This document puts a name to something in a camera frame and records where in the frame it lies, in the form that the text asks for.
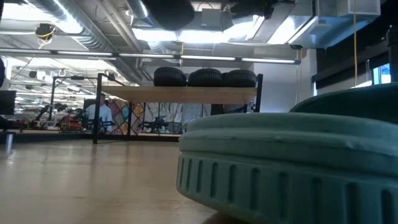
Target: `wooden table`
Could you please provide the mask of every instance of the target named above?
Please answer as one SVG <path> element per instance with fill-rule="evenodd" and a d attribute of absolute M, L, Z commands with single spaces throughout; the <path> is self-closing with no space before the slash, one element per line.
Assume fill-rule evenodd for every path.
<path fill-rule="evenodd" d="M 102 86 L 102 91 L 129 102 L 248 104 L 257 88 Z"/>

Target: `yellow cable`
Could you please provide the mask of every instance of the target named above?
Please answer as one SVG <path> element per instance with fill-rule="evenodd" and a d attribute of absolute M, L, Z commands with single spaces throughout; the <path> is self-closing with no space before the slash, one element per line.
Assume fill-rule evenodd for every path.
<path fill-rule="evenodd" d="M 37 35 L 37 34 L 36 34 L 36 36 L 37 36 L 37 37 L 48 37 L 49 35 L 53 34 L 54 32 L 55 32 L 55 28 L 52 29 L 52 31 L 49 32 L 48 34 L 44 34 L 44 35 Z"/>
<path fill-rule="evenodd" d="M 354 0 L 354 69 L 355 69 L 355 86 L 358 77 L 358 60 L 356 51 L 356 1 Z"/>

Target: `window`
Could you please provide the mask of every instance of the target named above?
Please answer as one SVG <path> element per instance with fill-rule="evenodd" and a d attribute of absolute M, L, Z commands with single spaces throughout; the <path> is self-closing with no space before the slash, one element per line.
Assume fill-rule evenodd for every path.
<path fill-rule="evenodd" d="M 373 69 L 374 84 L 386 84 L 391 82 L 390 64 Z"/>

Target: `wooden floor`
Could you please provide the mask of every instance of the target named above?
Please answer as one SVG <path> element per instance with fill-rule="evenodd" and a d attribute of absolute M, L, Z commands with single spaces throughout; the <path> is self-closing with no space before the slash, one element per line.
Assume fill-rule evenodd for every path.
<path fill-rule="evenodd" d="M 241 223 L 177 192 L 178 144 L 104 142 L 0 152 L 0 223 Z"/>

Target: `white shirt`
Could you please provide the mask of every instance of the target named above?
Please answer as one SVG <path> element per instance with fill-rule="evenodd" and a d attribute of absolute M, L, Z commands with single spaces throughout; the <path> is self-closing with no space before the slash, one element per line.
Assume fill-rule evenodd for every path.
<path fill-rule="evenodd" d="M 88 119 L 94 119 L 95 116 L 95 104 L 90 105 L 86 109 L 87 111 L 87 116 Z M 99 117 L 102 118 L 102 121 L 112 121 L 112 111 L 111 108 L 103 104 L 102 106 L 99 107 Z"/>

